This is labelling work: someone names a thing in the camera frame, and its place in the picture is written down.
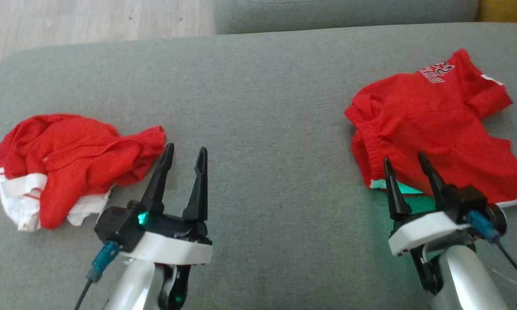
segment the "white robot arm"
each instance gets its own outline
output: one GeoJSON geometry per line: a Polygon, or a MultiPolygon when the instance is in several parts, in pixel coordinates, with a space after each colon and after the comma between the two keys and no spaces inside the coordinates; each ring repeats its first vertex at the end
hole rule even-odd
{"type": "Polygon", "coordinates": [[[499,243],[507,229],[503,211],[488,204],[486,196],[473,186],[446,184],[423,153],[419,160],[436,207],[412,214],[390,160],[385,159],[389,214],[394,220],[389,238],[392,254],[411,255],[422,288],[434,295],[433,310],[507,310],[474,245],[477,239],[495,243],[511,261],[499,243]]]}
{"type": "Polygon", "coordinates": [[[209,263],[213,254],[205,225],[207,149],[199,151],[196,180],[182,217],[163,214],[162,196],[173,156],[174,145],[169,143],[142,200],[101,213],[94,231],[104,246],[87,274],[88,284],[75,309],[117,254],[129,258],[128,267],[103,309],[178,310],[186,302],[192,265],[209,263]]]}

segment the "crumpled red fabric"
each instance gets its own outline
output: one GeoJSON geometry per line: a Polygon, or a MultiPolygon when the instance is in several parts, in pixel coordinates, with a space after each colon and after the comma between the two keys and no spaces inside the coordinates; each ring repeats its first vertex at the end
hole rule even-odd
{"type": "Polygon", "coordinates": [[[484,75],[466,50],[413,74],[399,73],[360,90],[345,111],[357,127],[351,149],[364,182],[385,178],[389,157],[398,181],[432,195],[419,151],[443,179],[471,184],[503,203],[517,200],[511,142],[487,134],[481,119],[512,104],[503,84],[484,75]]]}
{"type": "Polygon", "coordinates": [[[144,178],[161,155],[165,132],[155,126],[121,137],[115,127],[74,114],[37,115],[20,122],[0,143],[8,179],[47,175],[40,224],[57,228],[81,196],[105,194],[113,184],[144,178]]]}

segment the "green led light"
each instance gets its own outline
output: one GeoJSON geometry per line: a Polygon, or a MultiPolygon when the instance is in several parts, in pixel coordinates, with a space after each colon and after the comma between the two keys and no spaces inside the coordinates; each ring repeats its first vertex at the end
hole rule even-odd
{"type": "Polygon", "coordinates": [[[144,212],[140,215],[138,215],[138,222],[140,222],[140,225],[145,224],[148,221],[148,212],[144,212]]]}

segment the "gray fabric upholstery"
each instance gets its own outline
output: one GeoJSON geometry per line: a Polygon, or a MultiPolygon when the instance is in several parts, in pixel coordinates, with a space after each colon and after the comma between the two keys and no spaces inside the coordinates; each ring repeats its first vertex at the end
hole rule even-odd
{"type": "MultiPolygon", "coordinates": [[[[35,114],[77,113],[123,134],[164,126],[175,143],[164,202],[181,214],[199,147],[209,148],[209,265],[192,269],[185,309],[425,309],[409,257],[393,257],[385,194],[368,190],[343,111],[368,83],[465,47],[514,105],[487,118],[517,156],[517,25],[325,29],[25,51],[0,63],[0,141],[35,114]]],[[[149,177],[115,188],[140,198],[149,177]]],[[[428,202],[410,199],[412,206],[428,202]]],[[[517,259],[517,206],[503,243],[517,259]]],[[[20,233],[0,207],[0,310],[70,309],[100,242],[82,227],[20,233]]],[[[487,269],[515,277],[479,242],[487,269]]],[[[117,260],[87,295],[101,309],[117,260]]],[[[517,287],[493,276],[512,309],[517,287]]]]}
{"type": "Polygon", "coordinates": [[[472,22],[478,0],[215,0],[217,34],[472,22]]]}

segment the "wooden floor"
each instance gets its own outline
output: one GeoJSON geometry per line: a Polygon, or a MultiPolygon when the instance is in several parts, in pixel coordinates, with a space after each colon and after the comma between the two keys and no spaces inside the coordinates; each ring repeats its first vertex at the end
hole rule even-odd
{"type": "Polygon", "coordinates": [[[48,45],[214,33],[212,0],[0,0],[0,60],[48,45]]]}

